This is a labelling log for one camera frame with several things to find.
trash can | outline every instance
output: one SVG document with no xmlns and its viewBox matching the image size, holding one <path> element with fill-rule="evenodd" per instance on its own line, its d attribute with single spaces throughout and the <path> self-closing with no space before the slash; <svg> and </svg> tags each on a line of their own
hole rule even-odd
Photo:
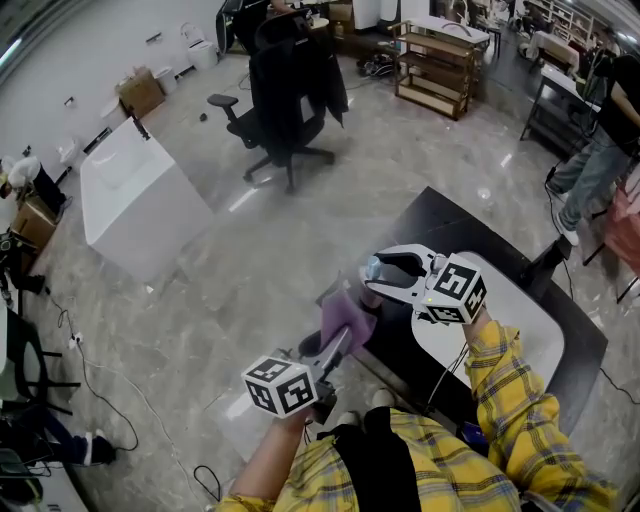
<svg viewBox="0 0 640 512">
<path fill-rule="evenodd" d="M 113 98 L 109 101 L 100 112 L 100 117 L 107 122 L 107 126 L 111 128 L 111 131 L 115 131 L 118 126 L 127 120 L 127 115 L 120 106 L 119 98 Z"/>
<path fill-rule="evenodd" d="M 153 78 L 158 81 L 165 96 L 169 96 L 169 94 L 178 88 L 178 82 L 176 81 L 176 75 L 172 67 L 166 66 L 159 69 L 153 74 Z"/>
</svg>

marble floor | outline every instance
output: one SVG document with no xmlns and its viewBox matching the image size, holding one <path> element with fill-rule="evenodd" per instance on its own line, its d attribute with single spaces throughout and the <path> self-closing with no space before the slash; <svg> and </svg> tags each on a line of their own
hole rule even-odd
<svg viewBox="0 0 640 512">
<path fill-rule="evenodd" d="M 140 440 L 111 466 L 77 471 L 98 510 L 202 510 L 210 500 L 192 477 L 198 464 L 227 488 L 264 422 L 230 413 L 241 370 L 316 330 L 317 295 L 425 187 L 530 258 L 555 238 L 542 182 L 557 157 L 536 141 L 520 142 L 521 121 L 475 103 L 454 122 L 395 98 L 383 82 L 363 82 L 353 61 L 342 67 L 351 111 L 344 129 L 328 119 L 313 144 L 335 151 L 336 164 L 296 161 L 293 196 L 284 193 L 285 173 L 269 169 L 272 185 L 248 194 L 242 172 L 262 153 L 229 134 L 224 113 L 206 103 L 224 92 L 240 99 L 239 112 L 250 106 L 250 92 L 238 87 L 246 58 L 230 56 L 187 75 L 144 119 L 215 213 L 211 228 L 148 287 L 86 245 L 79 178 L 65 180 L 76 200 L 35 271 L 48 276 L 84 336 L 93 388 L 131 419 Z M 206 122 L 199 121 L 203 112 Z M 606 252 L 584 268 L 583 251 L 597 245 L 598 226 L 582 228 L 583 249 L 568 264 L 575 300 L 609 338 L 604 367 L 640 398 L 638 314 L 630 301 L 615 303 L 628 271 Z M 568 289 L 564 269 L 555 279 Z M 69 333 L 57 328 L 58 311 L 45 296 L 26 295 L 25 314 L 44 344 L 65 351 L 54 375 L 82 380 L 80 354 L 65 348 Z M 338 408 L 364 411 L 376 379 L 354 360 L 337 378 Z M 102 428 L 115 444 L 133 445 L 127 424 L 86 386 L 57 400 L 69 400 L 72 429 Z M 640 479 L 638 432 L 640 409 L 599 376 L 571 439 L 593 469 L 621 487 L 621 500 Z"/>
</svg>

purple cloth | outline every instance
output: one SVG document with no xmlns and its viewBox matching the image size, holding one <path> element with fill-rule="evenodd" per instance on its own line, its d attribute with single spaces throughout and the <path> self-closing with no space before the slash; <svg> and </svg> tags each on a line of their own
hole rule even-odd
<svg viewBox="0 0 640 512">
<path fill-rule="evenodd" d="M 360 309 L 343 288 L 322 300 L 322 350 L 343 327 L 351 329 L 351 345 L 347 353 L 364 345 L 375 329 L 377 318 Z"/>
</svg>

white sink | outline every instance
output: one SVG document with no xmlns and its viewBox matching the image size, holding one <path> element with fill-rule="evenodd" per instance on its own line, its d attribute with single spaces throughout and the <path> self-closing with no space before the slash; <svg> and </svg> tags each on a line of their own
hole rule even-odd
<svg viewBox="0 0 640 512">
<path fill-rule="evenodd" d="M 132 119 L 86 158 L 80 176 L 87 243 L 142 282 L 213 220 L 175 160 Z"/>
<path fill-rule="evenodd" d="M 520 329 L 522 358 L 542 377 L 546 389 L 564 352 L 562 329 L 544 309 L 491 263 L 473 252 L 458 254 L 480 267 L 487 286 L 489 314 L 504 326 Z M 431 324 L 413 315 L 411 328 L 418 344 L 445 368 L 462 350 L 465 339 L 460 325 Z M 471 387 L 463 364 L 454 375 Z"/>
</svg>

chair armrest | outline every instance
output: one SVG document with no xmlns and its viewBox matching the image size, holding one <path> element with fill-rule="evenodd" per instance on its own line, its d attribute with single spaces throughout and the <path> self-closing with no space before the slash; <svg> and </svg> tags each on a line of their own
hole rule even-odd
<svg viewBox="0 0 640 512">
<path fill-rule="evenodd" d="M 224 109 L 233 107 L 238 103 L 238 98 L 233 96 L 225 96 L 224 94 L 212 94 L 207 98 L 207 103 L 214 107 L 222 107 Z"/>
</svg>

